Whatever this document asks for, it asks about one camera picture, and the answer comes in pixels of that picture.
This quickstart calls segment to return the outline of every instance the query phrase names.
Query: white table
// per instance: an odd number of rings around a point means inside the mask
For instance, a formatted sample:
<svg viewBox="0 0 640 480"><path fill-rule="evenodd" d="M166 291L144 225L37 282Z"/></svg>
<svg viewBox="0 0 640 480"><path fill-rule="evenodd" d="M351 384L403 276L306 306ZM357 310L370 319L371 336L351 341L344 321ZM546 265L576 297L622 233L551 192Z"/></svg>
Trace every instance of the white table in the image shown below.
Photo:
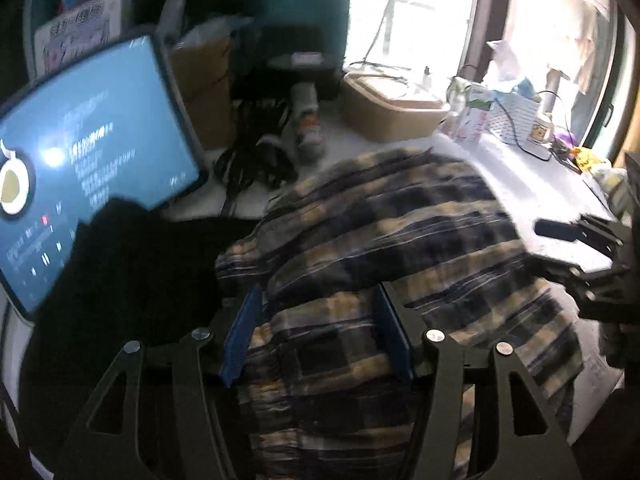
<svg viewBox="0 0 640 480"><path fill-rule="evenodd" d="M388 144L371 142L342 124L336 104L321 108L321 124L326 136L326 155L317 165L302 168L301 178L365 152L389 150L400 146L433 148L437 153L468 160L478 168L511 214L529 251L575 262L584 270L610 266L608 258L587 246L548 240L534 234L533 223L538 218L571 221L582 213L609 216L582 177L572 173L555 159L549 162L536 160L518 147L504 145L489 135L485 135L479 144L464 147L441 133ZM215 160L219 153L207 153L209 162ZM269 201L277 195L277 192L271 192L261 184L254 184L239 196L236 216L260 218ZM220 213L224 201L225 188L211 178L200 190L169 208L166 216L175 221L216 216ZM570 442L574 442L613 391L621 373L607 367L604 359L598 355L597 323L578 319L574 301L560 286L554 286L553 292L562 307L575 315L575 327L585 358L585 371L576 380L574 423L569 438ZM0 290L0 303L4 303L3 295L4 292ZM14 311L9 320L3 368L3 379L14 402L18 399L20 364L31 330L31 325ZM42 474L48 476L44 469Z"/></svg>

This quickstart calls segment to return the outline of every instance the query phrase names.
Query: blue screen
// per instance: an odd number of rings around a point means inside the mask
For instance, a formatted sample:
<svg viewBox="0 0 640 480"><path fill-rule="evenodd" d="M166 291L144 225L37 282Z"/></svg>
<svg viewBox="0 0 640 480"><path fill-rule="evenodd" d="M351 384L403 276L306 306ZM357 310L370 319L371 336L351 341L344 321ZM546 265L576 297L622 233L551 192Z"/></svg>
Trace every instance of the blue screen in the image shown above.
<svg viewBox="0 0 640 480"><path fill-rule="evenodd" d="M198 179L149 37L53 77L0 123L0 270L27 312L79 222L112 197L154 208Z"/></svg>

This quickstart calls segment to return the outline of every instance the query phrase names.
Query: silver bolt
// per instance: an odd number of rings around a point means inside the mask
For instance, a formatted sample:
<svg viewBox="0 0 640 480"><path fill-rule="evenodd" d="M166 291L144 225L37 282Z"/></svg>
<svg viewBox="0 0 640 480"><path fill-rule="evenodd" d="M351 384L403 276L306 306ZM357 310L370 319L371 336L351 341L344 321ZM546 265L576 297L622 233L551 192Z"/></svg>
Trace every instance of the silver bolt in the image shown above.
<svg viewBox="0 0 640 480"><path fill-rule="evenodd" d="M193 337L196 341L202 341L203 339L206 339L210 335L211 335L211 332L209 331L208 328L205 328L205 327L195 328L191 332L191 337Z"/></svg>
<svg viewBox="0 0 640 480"><path fill-rule="evenodd" d="M498 351L498 354L502 354L502 355L513 354L513 346L511 346L509 343L505 343L504 341L498 343L495 346L495 349Z"/></svg>
<svg viewBox="0 0 640 480"><path fill-rule="evenodd" d="M138 350L140 350L140 341L129 341L122 347L122 349L127 354L135 354Z"/></svg>
<svg viewBox="0 0 640 480"><path fill-rule="evenodd" d="M439 343L440 341L444 341L444 333L440 330L427 330L427 339L434 343Z"/></svg>

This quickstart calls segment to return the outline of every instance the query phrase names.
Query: black cloth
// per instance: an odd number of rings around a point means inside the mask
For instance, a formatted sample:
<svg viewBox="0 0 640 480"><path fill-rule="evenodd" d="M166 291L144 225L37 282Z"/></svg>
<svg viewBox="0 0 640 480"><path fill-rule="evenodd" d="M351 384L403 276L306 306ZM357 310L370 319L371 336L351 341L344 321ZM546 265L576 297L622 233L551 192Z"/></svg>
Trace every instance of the black cloth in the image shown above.
<svg viewBox="0 0 640 480"><path fill-rule="evenodd" d="M220 307L218 254L257 222L169 222L111 200L78 227L65 269L34 316L20 370L26 440L52 472L71 425L124 343L175 342Z"/></svg>

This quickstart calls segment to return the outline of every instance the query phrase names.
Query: plaid shirt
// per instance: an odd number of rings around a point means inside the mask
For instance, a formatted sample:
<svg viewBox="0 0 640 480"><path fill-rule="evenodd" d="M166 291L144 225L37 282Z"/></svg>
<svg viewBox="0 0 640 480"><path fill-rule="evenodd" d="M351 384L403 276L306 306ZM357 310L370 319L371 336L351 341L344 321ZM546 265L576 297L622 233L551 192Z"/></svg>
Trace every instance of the plaid shirt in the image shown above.
<svg viewBox="0 0 640 480"><path fill-rule="evenodd" d="M571 315L528 274L516 229L477 171L431 152L338 163L297 185L220 256L225 301L264 291L239 387L258 471L268 478L394 478L417 413L372 322L392 282L429 327L461 344L510 342L559 418L582 367ZM454 473L470 451L463 396Z"/></svg>

